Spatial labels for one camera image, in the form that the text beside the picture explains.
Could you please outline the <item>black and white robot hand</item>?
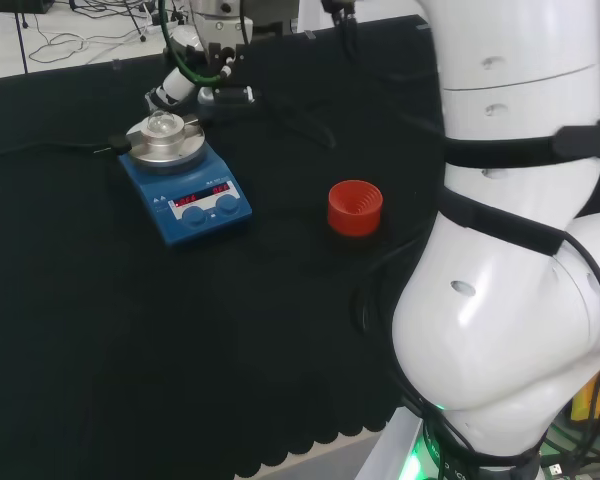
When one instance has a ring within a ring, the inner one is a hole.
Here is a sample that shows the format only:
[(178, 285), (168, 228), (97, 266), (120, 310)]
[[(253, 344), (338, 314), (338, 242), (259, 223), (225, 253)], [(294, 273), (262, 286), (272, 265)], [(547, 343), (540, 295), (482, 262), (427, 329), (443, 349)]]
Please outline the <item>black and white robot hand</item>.
[(165, 48), (173, 70), (145, 95), (148, 110), (178, 114), (197, 110), (209, 116), (214, 111), (253, 106), (254, 88), (235, 81), (244, 63), (246, 39), (239, 23), (219, 20), (201, 28), (173, 29)]

